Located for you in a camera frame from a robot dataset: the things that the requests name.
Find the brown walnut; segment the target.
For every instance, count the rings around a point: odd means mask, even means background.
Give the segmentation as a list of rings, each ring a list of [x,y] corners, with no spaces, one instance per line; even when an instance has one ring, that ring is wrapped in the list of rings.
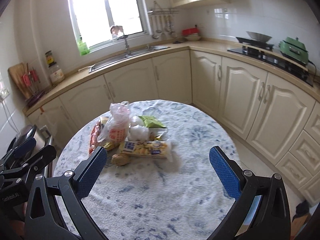
[[[131,158],[127,154],[114,154],[111,158],[111,164],[116,166],[125,166],[131,163]]]

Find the orange red snack wrapper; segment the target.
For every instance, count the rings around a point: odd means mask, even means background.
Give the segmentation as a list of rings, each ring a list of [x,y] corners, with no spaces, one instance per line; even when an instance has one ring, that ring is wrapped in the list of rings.
[[[98,145],[98,136],[101,132],[101,121],[98,121],[91,131],[89,142],[89,155],[91,155]]]

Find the clear bag red print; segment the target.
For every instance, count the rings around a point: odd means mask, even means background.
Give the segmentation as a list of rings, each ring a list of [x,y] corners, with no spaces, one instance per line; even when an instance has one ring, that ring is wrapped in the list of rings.
[[[130,127],[130,103],[123,101],[110,104],[110,118],[98,136],[98,142],[121,143],[128,135]]]

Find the yellow biscuit packet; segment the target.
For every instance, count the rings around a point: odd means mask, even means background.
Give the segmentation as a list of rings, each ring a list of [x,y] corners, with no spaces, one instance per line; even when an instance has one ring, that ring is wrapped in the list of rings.
[[[124,141],[119,145],[119,153],[131,157],[164,158],[172,162],[171,141]]]

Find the white fluffy plastic bag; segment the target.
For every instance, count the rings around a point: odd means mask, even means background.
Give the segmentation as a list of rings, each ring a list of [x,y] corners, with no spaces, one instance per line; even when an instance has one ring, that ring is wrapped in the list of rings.
[[[131,117],[130,121],[128,139],[130,141],[148,141],[150,131],[144,125],[143,120],[135,115]]]

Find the chrome kitchen faucet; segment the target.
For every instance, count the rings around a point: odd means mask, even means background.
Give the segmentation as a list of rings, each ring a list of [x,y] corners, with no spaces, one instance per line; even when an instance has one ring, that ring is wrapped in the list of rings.
[[[128,42],[127,42],[127,38],[128,38],[127,35],[123,35],[121,37],[118,37],[117,40],[118,41],[119,40],[124,40],[124,43],[125,43],[125,56],[129,57],[129,56],[131,56],[131,50],[130,50],[130,46],[129,46]]]

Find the kitchen window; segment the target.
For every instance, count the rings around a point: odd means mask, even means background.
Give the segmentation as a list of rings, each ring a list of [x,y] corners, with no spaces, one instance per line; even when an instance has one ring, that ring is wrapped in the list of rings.
[[[113,25],[121,25],[128,38],[150,33],[145,0],[68,0],[68,6],[76,44],[81,36],[90,53],[118,42]]]

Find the black chair beside table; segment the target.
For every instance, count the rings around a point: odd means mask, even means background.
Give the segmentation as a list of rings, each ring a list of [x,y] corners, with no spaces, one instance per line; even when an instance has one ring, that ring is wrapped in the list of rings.
[[[5,169],[18,168],[47,145],[54,144],[54,139],[47,126],[38,128],[27,125],[12,139],[7,153],[3,157]]]

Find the cream lower cabinets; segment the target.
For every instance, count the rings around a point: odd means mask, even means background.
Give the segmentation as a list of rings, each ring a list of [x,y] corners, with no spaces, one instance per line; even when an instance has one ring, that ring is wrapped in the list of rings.
[[[110,103],[151,99],[195,105],[319,202],[319,90],[241,55],[186,45],[119,60],[70,76],[24,113],[57,119],[67,142]]]

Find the black cloth on floor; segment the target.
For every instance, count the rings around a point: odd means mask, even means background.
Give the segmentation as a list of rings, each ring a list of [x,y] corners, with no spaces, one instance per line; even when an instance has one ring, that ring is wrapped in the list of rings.
[[[293,216],[292,221],[302,217],[305,218],[305,222],[308,222],[311,218],[310,205],[306,199],[296,206],[296,213]]]

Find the cardboard box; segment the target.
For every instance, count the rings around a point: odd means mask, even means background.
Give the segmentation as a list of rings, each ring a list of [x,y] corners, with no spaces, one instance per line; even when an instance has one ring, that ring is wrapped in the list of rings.
[[[299,234],[304,225],[310,220],[311,214],[307,213],[303,216],[298,217],[298,215],[294,215],[291,222],[291,233],[290,239],[295,239],[295,237]]]

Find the red utensil rack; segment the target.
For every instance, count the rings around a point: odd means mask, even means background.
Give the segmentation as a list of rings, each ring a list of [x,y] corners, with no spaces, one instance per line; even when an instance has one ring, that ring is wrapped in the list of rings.
[[[26,63],[23,65],[23,69],[21,79],[30,94],[27,98],[27,106],[30,108],[45,95],[45,90],[41,88],[39,76],[34,68],[29,68]]]

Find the wooden cutting board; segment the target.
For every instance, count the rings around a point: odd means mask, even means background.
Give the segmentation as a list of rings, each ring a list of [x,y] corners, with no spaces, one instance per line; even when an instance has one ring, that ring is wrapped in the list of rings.
[[[8,73],[12,78],[13,82],[16,84],[17,88],[23,94],[26,100],[32,97],[32,93],[29,88],[25,85],[23,76],[25,74],[24,64],[19,63],[8,68]]]

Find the large clear lidded jar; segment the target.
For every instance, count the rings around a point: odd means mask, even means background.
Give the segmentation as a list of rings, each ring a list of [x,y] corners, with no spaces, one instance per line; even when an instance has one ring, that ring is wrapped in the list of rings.
[[[65,79],[63,71],[57,63],[49,66],[49,78],[53,85],[58,85]]]

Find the yellow label sauce bottle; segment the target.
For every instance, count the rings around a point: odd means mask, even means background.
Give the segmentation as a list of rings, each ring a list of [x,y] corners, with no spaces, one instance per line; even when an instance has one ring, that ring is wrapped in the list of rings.
[[[53,66],[54,64],[56,64],[56,61],[55,61],[55,59],[53,57],[53,54],[52,54],[51,50],[46,52],[45,56],[46,56],[46,62],[48,64],[48,67]]]

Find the stainless steel double sink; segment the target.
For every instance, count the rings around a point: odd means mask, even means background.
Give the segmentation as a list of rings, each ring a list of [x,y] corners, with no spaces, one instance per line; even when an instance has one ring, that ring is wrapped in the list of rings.
[[[163,50],[163,49],[168,49],[168,48],[169,48],[168,46],[147,46],[146,48],[143,48],[143,49],[134,50],[130,54],[127,54],[127,53],[120,54],[120,55],[111,57],[109,59],[105,59],[103,61],[100,61],[100,62],[94,64],[93,66],[90,67],[89,73],[95,72],[97,70],[100,70],[101,68],[108,67],[112,64],[118,63],[118,62],[126,60],[126,59],[130,59],[133,57],[137,57],[140,55],[144,55],[147,53],[151,53],[151,52],[159,51],[159,50]]]

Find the black gas stove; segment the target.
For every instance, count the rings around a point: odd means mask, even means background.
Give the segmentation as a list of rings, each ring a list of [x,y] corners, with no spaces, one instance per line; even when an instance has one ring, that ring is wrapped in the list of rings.
[[[263,50],[261,48],[250,47],[243,45],[239,48],[228,49],[228,52],[240,54],[242,56],[251,57],[253,59],[268,63],[274,67],[277,67],[291,75],[299,78],[304,81],[311,87],[313,87],[313,80],[309,73],[309,70],[306,67],[303,67],[300,64],[294,63],[293,61],[278,56],[270,51]]]

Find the green dish soap bottle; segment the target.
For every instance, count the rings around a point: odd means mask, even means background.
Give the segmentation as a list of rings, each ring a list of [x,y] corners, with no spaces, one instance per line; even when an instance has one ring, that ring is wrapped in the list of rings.
[[[82,40],[82,37],[80,36],[80,39],[78,41],[78,50],[81,56],[87,55],[90,53],[90,49],[88,48],[86,42]]]

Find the steel wok on stove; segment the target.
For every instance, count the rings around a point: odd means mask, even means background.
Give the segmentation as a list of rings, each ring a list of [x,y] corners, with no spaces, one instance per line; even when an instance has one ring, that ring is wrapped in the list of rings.
[[[252,32],[252,31],[246,31],[246,33],[248,34],[248,36],[255,40],[255,41],[259,41],[259,42],[264,42],[267,43],[272,37],[265,35],[265,34],[261,34],[261,33],[256,33],[256,32]]]

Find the green electric cooker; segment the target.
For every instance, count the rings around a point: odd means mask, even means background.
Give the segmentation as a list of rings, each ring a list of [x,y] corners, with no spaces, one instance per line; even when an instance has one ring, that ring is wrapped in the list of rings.
[[[305,44],[300,42],[298,37],[287,37],[279,42],[280,52],[284,57],[287,57],[302,66],[306,66],[309,62],[309,52]]]

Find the red lidded container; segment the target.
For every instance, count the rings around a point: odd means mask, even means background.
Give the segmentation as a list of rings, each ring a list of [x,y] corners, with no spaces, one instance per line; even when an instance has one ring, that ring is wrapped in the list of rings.
[[[199,31],[199,28],[197,27],[197,25],[195,25],[192,28],[182,30],[182,36],[184,36],[184,37],[190,36],[190,35],[199,35],[199,34],[200,34],[200,31]]]

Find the pink cloth on faucet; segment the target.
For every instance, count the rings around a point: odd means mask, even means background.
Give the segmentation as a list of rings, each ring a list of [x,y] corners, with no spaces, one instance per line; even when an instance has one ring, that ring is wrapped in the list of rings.
[[[110,29],[112,38],[119,38],[124,35],[123,27],[121,25],[113,25]]]

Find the white wall socket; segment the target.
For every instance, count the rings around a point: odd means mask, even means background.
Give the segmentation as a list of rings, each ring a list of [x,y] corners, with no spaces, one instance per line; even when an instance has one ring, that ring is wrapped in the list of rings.
[[[7,88],[1,88],[0,90],[0,100],[5,100],[10,95],[10,91]]]

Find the wall utensil rail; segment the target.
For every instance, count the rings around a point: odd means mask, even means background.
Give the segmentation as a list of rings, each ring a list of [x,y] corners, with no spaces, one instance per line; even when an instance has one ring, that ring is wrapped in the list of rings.
[[[154,40],[164,40],[169,37],[178,38],[174,23],[174,16],[178,13],[177,9],[163,8],[157,1],[154,1],[153,6],[148,11],[151,37]]]

